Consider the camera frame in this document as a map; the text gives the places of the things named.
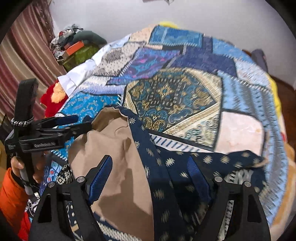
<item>white fabric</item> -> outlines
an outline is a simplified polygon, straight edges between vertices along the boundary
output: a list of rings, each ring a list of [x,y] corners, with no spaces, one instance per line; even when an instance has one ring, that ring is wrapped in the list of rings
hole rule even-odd
[[[92,75],[96,66],[101,63],[102,57],[111,49],[122,47],[128,41],[130,36],[131,34],[120,40],[105,45],[91,59],[88,59],[84,63],[76,66],[66,75],[59,76],[58,80],[66,94],[70,96],[83,81]]]

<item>blue gripper pad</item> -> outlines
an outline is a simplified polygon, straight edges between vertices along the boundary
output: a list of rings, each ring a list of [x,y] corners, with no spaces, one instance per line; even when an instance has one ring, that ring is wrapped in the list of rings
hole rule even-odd
[[[195,186],[198,195],[200,196],[201,201],[209,203],[212,200],[210,195],[210,186],[192,157],[188,158],[187,170],[192,179],[193,185]]]
[[[100,170],[93,179],[89,189],[88,202],[90,203],[90,205],[92,205],[96,200],[99,199],[102,190],[107,182],[107,179],[111,173],[112,165],[112,158],[109,156],[102,164]]]

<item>wooden floor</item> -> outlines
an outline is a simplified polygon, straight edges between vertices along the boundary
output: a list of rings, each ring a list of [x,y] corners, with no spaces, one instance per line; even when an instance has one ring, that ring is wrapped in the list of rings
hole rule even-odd
[[[285,120],[288,143],[295,149],[296,145],[296,92],[283,81],[274,78],[281,100],[282,113]]]

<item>bed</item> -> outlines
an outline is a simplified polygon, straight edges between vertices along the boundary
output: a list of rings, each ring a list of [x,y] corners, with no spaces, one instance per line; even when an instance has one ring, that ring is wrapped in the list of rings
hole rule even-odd
[[[260,201],[272,240],[283,233],[295,198],[294,151],[286,143],[275,83],[245,52],[202,33],[156,25],[106,45],[58,79],[69,98],[56,116],[78,115],[82,122],[107,105],[119,105],[132,110],[154,144],[167,150],[251,150],[262,156],[266,181]],[[50,181],[74,180],[70,165],[63,165],[72,143],[52,151],[55,158],[45,170],[41,192]],[[230,181],[240,183],[249,174],[242,180],[236,175]],[[37,204],[28,202],[31,218]],[[67,210],[73,234],[82,240],[71,203]],[[220,240],[227,232],[227,212]],[[102,217],[98,222],[111,240],[138,240]]]

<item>hand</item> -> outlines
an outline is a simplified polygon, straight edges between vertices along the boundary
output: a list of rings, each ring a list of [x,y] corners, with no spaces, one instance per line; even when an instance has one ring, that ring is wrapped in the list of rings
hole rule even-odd
[[[38,160],[35,168],[35,173],[33,175],[34,180],[37,183],[41,183],[43,181],[44,177],[44,166],[45,166],[45,156],[42,153],[40,156],[40,159]],[[23,169],[25,167],[24,163],[20,158],[13,157],[11,159],[11,168],[13,173],[20,178],[20,169]]]

